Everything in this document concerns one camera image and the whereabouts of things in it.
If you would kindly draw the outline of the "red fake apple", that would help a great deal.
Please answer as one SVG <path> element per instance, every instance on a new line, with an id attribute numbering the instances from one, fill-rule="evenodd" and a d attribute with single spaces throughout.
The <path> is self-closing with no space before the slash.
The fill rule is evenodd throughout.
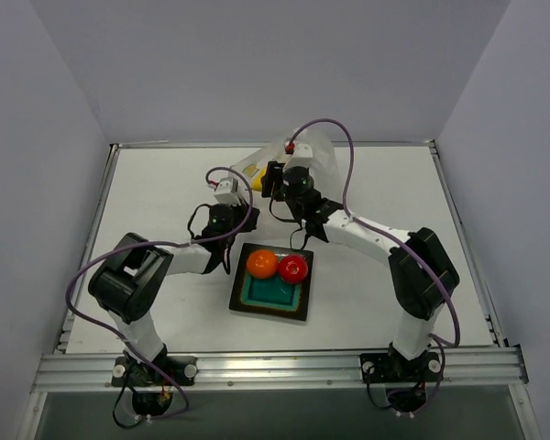
<path id="1" fill-rule="evenodd" d="M 300 284 L 308 275 L 309 267 L 306 260 L 297 254 L 284 257 L 278 266 L 281 279 L 289 284 Z"/>

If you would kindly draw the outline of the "yellow fake pear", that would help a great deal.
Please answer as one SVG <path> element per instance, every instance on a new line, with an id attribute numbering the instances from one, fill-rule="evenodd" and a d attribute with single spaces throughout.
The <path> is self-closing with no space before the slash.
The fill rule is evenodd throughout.
<path id="1" fill-rule="evenodd" d="M 262 168 L 252 178 L 251 189 L 253 192 L 257 192 L 257 193 L 262 192 L 266 174 L 267 174 L 267 168 Z"/>

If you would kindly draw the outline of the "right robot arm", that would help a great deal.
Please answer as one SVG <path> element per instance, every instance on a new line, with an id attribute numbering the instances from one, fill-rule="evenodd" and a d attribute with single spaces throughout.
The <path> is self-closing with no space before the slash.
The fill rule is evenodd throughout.
<path id="1" fill-rule="evenodd" d="M 284 202 L 291 222 L 307 237 L 350 248 L 388 265 L 395 297 L 402 308 L 393 338 L 389 367 L 399 378 L 410 378 L 422 366 L 435 321 L 460 283 L 455 266 L 437 234 L 423 227 L 415 232 L 394 229 L 348 214 L 344 205 L 314 188 L 309 169 L 286 167 L 272 160 L 260 178 L 261 196 Z"/>

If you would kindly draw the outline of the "translucent plastic bag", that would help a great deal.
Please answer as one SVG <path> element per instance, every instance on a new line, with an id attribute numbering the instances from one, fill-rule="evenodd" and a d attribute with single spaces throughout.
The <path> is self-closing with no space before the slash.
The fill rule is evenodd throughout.
<path id="1" fill-rule="evenodd" d="M 283 164 L 283 169 L 292 152 L 286 148 L 291 143 L 292 134 L 283 134 L 275 137 L 265 147 L 258 149 L 231 166 L 232 169 L 243 174 L 249 182 L 262 168 L 267 168 L 269 161 L 274 160 Z M 323 133 L 314 130 L 304 130 L 292 144 L 309 144 L 313 150 L 313 160 L 309 172 L 316 183 L 324 187 L 331 184 L 335 188 L 339 182 L 339 170 L 336 153 L 330 139 Z"/>

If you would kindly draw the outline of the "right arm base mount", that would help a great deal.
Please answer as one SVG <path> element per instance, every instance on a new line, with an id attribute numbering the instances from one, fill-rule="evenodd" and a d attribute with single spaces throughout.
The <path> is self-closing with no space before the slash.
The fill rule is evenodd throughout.
<path id="1" fill-rule="evenodd" d="M 361 376 L 371 383 L 436 382 L 443 378 L 441 358 L 425 351 L 407 360 L 394 350 L 359 355 Z"/>

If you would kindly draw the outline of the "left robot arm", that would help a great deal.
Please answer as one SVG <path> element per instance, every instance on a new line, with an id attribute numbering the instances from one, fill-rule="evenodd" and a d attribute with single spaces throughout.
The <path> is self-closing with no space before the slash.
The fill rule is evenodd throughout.
<path id="1" fill-rule="evenodd" d="M 150 313 L 161 284 L 171 275 L 205 275 L 219 267 L 229 272 L 234 230 L 251 232 L 258 218 L 259 209 L 246 203 L 210 205 L 205 228 L 188 247 L 146 247 L 146 238 L 127 233 L 90 278 L 88 292 L 126 337 L 125 353 L 135 360 L 134 374 L 144 383 L 160 382 L 167 371 L 167 348 Z"/>

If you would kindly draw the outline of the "orange fake fruit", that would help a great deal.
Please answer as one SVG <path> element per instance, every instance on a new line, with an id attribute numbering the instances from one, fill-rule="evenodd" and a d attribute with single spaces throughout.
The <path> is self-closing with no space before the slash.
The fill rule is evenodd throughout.
<path id="1" fill-rule="evenodd" d="M 275 253 L 267 249 L 259 249 L 249 254 L 246 269 L 252 277 L 265 280 L 275 275 L 278 265 L 279 261 Z"/>

